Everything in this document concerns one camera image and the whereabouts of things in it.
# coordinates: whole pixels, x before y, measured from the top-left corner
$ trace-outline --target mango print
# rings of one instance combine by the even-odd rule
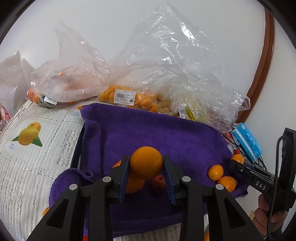
[[[41,130],[41,125],[39,122],[33,122],[28,125],[27,128],[23,129],[19,136],[14,138],[12,141],[18,141],[21,145],[27,146],[29,144],[34,144],[36,146],[42,147],[42,143],[39,138],[39,132]]]

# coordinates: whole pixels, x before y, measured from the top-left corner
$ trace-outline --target blue tissue package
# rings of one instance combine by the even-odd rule
[[[240,123],[232,133],[239,141],[243,151],[249,156],[250,161],[257,162],[257,158],[262,155],[262,149],[246,124]]]

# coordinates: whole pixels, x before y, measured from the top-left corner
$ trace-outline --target brown wooden trim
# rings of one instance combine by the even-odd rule
[[[252,85],[247,93],[250,98],[251,108],[249,110],[240,111],[237,123],[245,122],[250,112],[252,111],[265,83],[274,48],[274,17],[265,9],[265,34],[261,57],[252,82]]]

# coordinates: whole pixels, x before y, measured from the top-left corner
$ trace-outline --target human hand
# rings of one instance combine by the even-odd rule
[[[263,194],[260,194],[258,197],[258,208],[256,209],[253,218],[253,223],[259,230],[259,232],[265,236],[267,234],[267,223],[268,223],[268,217],[266,216],[266,213],[269,211],[269,205],[267,201],[265,200]],[[281,210],[276,212],[271,217],[271,223],[274,223],[272,225],[271,232],[274,233],[277,231],[284,223],[286,217],[288,215],[288,212]]]

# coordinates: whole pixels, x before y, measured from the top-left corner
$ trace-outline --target red object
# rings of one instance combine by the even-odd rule
[[[154,193],[160,194],[166,189],[165,177],[163,175],[156,176],[151,180],[150,187]]]
[[[240,154],[240,149],[235,149],[233,155]]]

